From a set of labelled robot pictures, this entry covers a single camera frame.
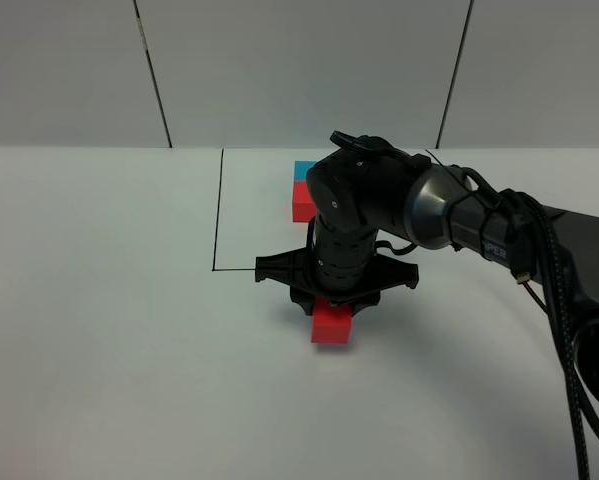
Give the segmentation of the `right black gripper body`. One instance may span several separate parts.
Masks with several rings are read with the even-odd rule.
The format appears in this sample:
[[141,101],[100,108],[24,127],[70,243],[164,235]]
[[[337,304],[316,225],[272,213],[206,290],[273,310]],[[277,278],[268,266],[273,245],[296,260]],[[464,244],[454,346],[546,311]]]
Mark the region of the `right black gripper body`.
[[377,239],[378,230],[364,225],[351,232],[334,229],[315,217],[302,248],[255,259],[255,280],[273,280],[290,287],[290,299],[312,315],[318,300],[348,306],[353,315],[376,306],[385,290],[419,282],[418,266],[381,255],[390,249]]

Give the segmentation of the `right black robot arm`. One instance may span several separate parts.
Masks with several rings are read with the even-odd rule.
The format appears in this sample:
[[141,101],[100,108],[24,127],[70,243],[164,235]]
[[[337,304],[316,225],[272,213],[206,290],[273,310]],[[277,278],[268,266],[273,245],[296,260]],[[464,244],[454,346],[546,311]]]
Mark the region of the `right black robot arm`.
[[565,314],[573,361],[599,402],[599,217],[496,191],[475,170],[434,164],[375,136],[332,134],[335,151],[307,172],[316,214],[303,248],[255,261],[257,280],[289,286],[311,311],[317,298],[361,310],[389,288],[415,287],[418,269],[379,232],[410,248],[469,249],[543,286]]

